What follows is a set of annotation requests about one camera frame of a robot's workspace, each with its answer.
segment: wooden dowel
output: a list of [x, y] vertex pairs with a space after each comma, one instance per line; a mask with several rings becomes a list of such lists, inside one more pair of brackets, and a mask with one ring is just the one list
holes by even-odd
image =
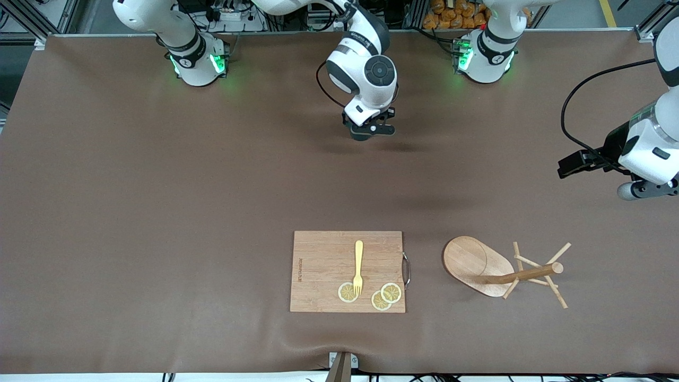
[[530, 279], [530, 280], [526, 280], [526, 281], [530, 281], [532, 283], [536, 283], [536, 284], [540, 284], [540, 285], [544, 285], [544, 286], [549, 286], [549, 284], [546, 281], [542, 281], [542, 280], [538, 280], [538, 279]]
[[509, 294], [511, 293], [511, 291], [513, 291], [514, 288], [516, 288], [516, 285], [517, 285], [518, 283], [519, 283], [519, 279], [514, 279], [514, 281], [512, 282], [512, 284], [509, 286], [509, 289], [504, 293], [504, 296], [502, 296], [502, 298], [506, 300], [507, 297], [509, 297]]
[[506, 284], [514, 281], [514, 279], [528, 280], [534, 279], [536, 277], [544, 277], [553, 275], [555, 273], [561, 273], [564, 271], [564, 266], [559, 262], [553, 262], [545, 266], [541, 266], [536, 269], [528, 269], [525, 271], [519, 271], [510, 273], [504, 276], [489, 276], [486, 278], [486, 282], [491, 284]]
[[516, 259], [516, 264], [519, 266], [519, 271], [524, 269], [524, 264], [519, 260], [521, 254], [519, 253], [519, 243], [514, 242], [514, 258]]
[[563, 255], [564, 252], [568, 250], [568, 248], [570, 248], [570, 243], [566, 243], [566, 245], [564, 245], [561, 249], [559, 249], [559, 251], [556, 253], [556, 255], [554, 255], [554, 257], [552, 257], [551, 259], [549, 259], [547, 264], [551, 264], [551, 263], [555, 262], [556, 260], [559, 260], [561, 255]]
[[554, 292], [554, 294], [556, 294], [556, 298], [561, 303], [562, 308], [567, 309], [568, 305], [566, 305], [566, 301], [564, 300], [564, 298], [559, 293], [559, 290], [556, 288], [556, 285], [554, 285], [554, 281], [551, 280], [550, 276], [545, 276], [545, 279], [547, 280], [549, 287], [552, 288], [552, 292]]
[[518, 257], [515, 256], [515, 258], [521, 260], [522, 262], [525, 262], [526, 264], [528, 264], [528, 265], [530, 265], [530, 266], [532, 266], [532, 267], [534, 267], [534, 268], [542, 268], [542, 267], [543, 267], [542, 265], [540, 265], [540, 264], [538, 264], [538, 263], [536, 263], [536, 262], [534, 262], [534, 261], [531, 261], [531, 260], [529, 260], [529, 259], [527, 259], [527, 258], [525, 258], [525, 257], [523, 257], [523, 256], [518, 256]]

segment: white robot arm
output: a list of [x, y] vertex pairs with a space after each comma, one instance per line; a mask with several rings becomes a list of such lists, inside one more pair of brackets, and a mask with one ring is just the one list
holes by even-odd
[[669, 91], [608, 134], [593, 155], [580, 150], [559, 161], [559, 176], [622, 166], [632, 181], [618, 187], [627, 201], [679, 194], [679, 18], [670, 21], [653, 50]]
[[552, 5], [561, 0], [483, 0], [492, 17], [484, 30], [475, 29], [457, 41], [456, 70], [489, 84], [509, 70], [514, 47], [527, 25], [525, 7]]
[[113, 11], [131, 29], [155, 33], [187, 84], [208, 85], [226, 72], [224, 41], [199, 33], [188, 15], [171, 10], [174, 4], [175, 0], [113, 0]]
[[348, 31], [326, 61], [330, 80], [354, 98], [344, 107], [344, 124], [354, 139], [363, 141], [375, 134], [391, 135], [386, 120], [396, 90], [396, 67], [383, 53], [389, 48], [389, 30], [379, 18], [353, 0], [254, 0], [272, 15], [294, 12], [311, 3], [323, 4], [348, 23]]

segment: pile of brown potatoes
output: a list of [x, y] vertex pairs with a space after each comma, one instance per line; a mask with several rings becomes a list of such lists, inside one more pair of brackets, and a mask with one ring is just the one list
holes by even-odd
[[[445, 0], [430, 0], [431, 11], [422, 21], [423, 29], [474, 29], [485, 24], [492, 13], [484, 4], [455, 0], [455, 8], [446, 6]], [[531, 13], [524, 8], [530, 25]]]

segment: wooden mug tree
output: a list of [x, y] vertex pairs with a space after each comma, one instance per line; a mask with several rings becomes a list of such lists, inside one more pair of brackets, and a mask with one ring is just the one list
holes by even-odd
[[[564, 271], [564, 266], [557, 260], [569, 247], [570, 243], [566, 243], [545, 265], [540, 265], [521, 256], [519, 244], [514, 242], [514, 259], [519, 267], [518, 271], [514, 271], [512, 264], [504, 256], [477, 239], [462, 236], [446, 245], [443, 263], [453, 277], [486, 296], [502, 296], [507, 299], [519, 281], [530, 281], [550, 287], [561, 306], [566, 309], [568, 305], [551, 276]], [[524, 269], [524, 263], [533, 269]], [[544, 277], [545, 281], [537, 279], [538, 277]]]

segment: wooden cutting board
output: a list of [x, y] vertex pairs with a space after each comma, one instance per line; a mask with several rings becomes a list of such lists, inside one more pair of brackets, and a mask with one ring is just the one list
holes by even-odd
[[[356, 240], [363, 241], [363, 292], [347, 303], [340, 300], [337, 290], [354, 279]], [[405, 313], [402, 261], [400, 231], [295, 231], [290, 311]], [[396, 283], [403, 295], [380, 312], [371, 297], [386, 283]]]

